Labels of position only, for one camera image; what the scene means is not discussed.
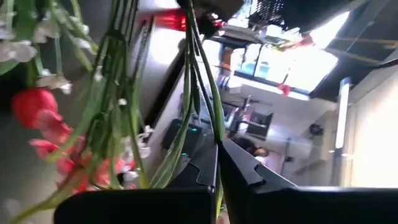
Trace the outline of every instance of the person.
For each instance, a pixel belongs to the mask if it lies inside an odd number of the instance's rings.
[[[267,157],[269,155],[269,152],[267,149],[264,149],[263,147],[256,147],[254,142],[250,139],[238,137],[234,138],[233,142],[235,142],[239,147],[244,149],[246,152],[250,153],[250,155],[256,157],[256,156],[261,156],[261,157]]]

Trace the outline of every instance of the red flower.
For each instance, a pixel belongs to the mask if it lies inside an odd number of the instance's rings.
[[[36,147],[36,152],[41,159],[45,159],[50,153],[59,149],[57,145],[43,139],[32,139],[29,144]]]
[[[290,93],[290,86],[286,84],[280,84],[278,89],[282,90],[284,96],[288,96]]]
[[[75,162],[67,157],[63,157],[55,162],[58,173],[63,175],[68,175],[73,170],[74,166]]]
[[[45,88],[31,88],[15,94],[11,99],[12,111],[26,128],[35,129],[37,115],[42,110],[58,112],[53,94]]]
[[[63,122],[61,115],[50,110],[41,110],[37,113],[35,127],[43,137],[56,145],[63,144],[72,130]]]

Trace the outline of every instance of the white flower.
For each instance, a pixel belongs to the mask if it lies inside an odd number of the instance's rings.
[[[93,49],[91,48],[91,45],[88,41],[83,40],[82,38],[76,38],[74,39],[75,44],[81,48],[81,49],[85,49],[88,50],[90,54],[95,55],[96,53],[93,51]]]
[[[84,34],[88,34],[90,31],[90,28],[88,27],[88,25],[85,25],[83,23],[81,23],[81,21],[79,21],[79,18],[75,17],[75,16],[70,16],[69,17],[76,25],[77,27],[84,33]],[[67,24],[67,27],[69,29],[73,29],[73,26],[70,24]]]
[[[49,13],[47,13],[37,25],[33,36],[33,41],[35,43],[43,44],[47,42],[47,37],[60,37],[60,29],[58,28],[57,23],[51,18]]]
[[[123,98],[119,99],[118,103],[119,103],[119,105],[127,105],[126,99],[123,99]]]
[[[16,12],[7,13],[6,4],[3,4],[0,8],[0,39],[1,40],[11,40],[15,37],[15,34],[11,30],[5,28],[7,23],[7,16],[14,17]]]
[[[0,62],[15,59],[18,62],[28,62],[36,55],[36,49],[30,46],[30,41],[5,41],[0,44]]]
[[[43,69],[42,78],[37,80],[36,85],[38,87],[46,86],[51,90],[59,88],[67,95],[72,91],[72,84],[62,74],[51,74],[48,69]]]
[[[132,147],[131,147],[131,140],[130,137],[126,137],[123,139],[124,141],[124,153],[128,154],[129,152],[132,152]],[[142,138],[139,138],[137,140],[138,148],[139,148],[139,154],[141,158],[145,159],[150,155],[150,147],[147,146],[146,143],[142,142]]]
[[[98,66],[94,73],[94,80],[99,82],[102,78],[102,66]]]

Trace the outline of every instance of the red light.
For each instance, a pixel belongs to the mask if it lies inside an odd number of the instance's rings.
[[[187,20],[183,9],[169,9],[155,14],[156,25],[167,29],[186,31]]]

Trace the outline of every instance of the window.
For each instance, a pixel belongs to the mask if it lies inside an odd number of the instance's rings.
[[[239,49],[234,54],[237,59],[235,75],[267,85],[277,86],[285,81],[291,90],[309,94],[336,66],[338,58],[323,48],[333,40],[348,18],[348,12],[339,15],[324,26],[313,30],[315,46],[299,47],[285,52],[252,44],[246,49]],[[281,32],[269,26],[267,35],[281,39],[297,39],[298,29],[294,32]]]

